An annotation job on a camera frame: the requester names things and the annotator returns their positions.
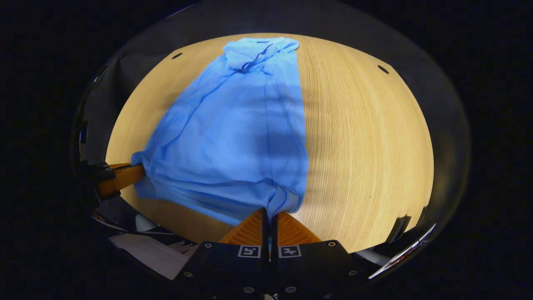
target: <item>black background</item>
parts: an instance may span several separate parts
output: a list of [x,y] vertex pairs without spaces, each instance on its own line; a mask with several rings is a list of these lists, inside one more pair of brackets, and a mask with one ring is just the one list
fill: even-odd
[[[8,7],[6,20],[8,295],[160,298],[99,235],[76,202],[68,167],[76,104],[120,46],[186,2],[56,2]],[[361,298],[522,298],[530,285],[523,189],[533,78],[530,7],[491,4],[353,5],[427,51],[455,84],[473,138],[469,187],[449,225],[421,254]]]

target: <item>blue cloth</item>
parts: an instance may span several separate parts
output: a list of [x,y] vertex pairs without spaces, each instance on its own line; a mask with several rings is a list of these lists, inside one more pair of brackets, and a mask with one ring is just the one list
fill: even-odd
[[229,42],[133,154],[146,171],[137,194],[233,226],[261,207],[270,220],[297,211],[309,164],[298,46],[283,37]]

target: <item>blue shirt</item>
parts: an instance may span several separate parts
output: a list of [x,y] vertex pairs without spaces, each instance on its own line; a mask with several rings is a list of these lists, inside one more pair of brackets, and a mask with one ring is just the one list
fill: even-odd
[[269,219],[296,212],[309,164],[298,46],[283,37],[229,42],[133,154],[146,171],[139,197],[233,226],[262,207]]

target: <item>wooden table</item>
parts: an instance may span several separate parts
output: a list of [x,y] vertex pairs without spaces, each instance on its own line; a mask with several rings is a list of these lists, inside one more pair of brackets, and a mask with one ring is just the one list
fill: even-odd
[[[243,34],[175,50],[124,105],[106,162],[130,162],[143,150],[169,106],[223,54],[227,42],[279,36],[300,42],[296,53],[309,155],[305,199],[293,216],[319,238],[339,240],[348,252],[384,242],[398,217],[411,216],[407,230],[414,227],[433,183],[431,140],[418,103],[385,62],[319,38]],[[123,189],[122,197],[154,222],[197,242],[217,241],[232,228],[175,203],[141,199],[133,186]]]

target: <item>wood grain surface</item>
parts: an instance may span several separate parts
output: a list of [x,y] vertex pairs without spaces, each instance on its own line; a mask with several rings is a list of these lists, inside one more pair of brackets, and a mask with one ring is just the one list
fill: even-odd
[[[242,37],[290,37],[296,50],[304,100],[307,190],[292,214],[323,240],[348,252],[382,243],[398,217],[411,229],[429,202],[433,153],[416,99],[388,64],[356,49],[291,34],[243,34],[214,38],[175,50],[137,86],[109,140],[106,162],[131,161],[179,94],[229,41]],[[382,66],[389,73],[382,71]],[[175,203],[122,197],[139,212],[177,234],[217,241],[231,226]]]

